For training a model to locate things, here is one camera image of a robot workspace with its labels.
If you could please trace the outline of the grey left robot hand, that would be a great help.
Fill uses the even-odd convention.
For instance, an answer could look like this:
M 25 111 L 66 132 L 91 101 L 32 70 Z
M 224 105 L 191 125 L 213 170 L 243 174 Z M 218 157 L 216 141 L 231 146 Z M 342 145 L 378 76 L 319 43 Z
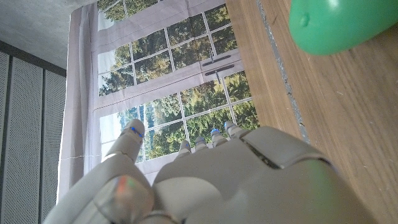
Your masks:
M 103 161 L 58 202 L 47 223 L 374 223 L 311 145 L 271 127 L 212 130 L 180 145 L 153 182 L 137 168 L 144 125 L 131 120 Z

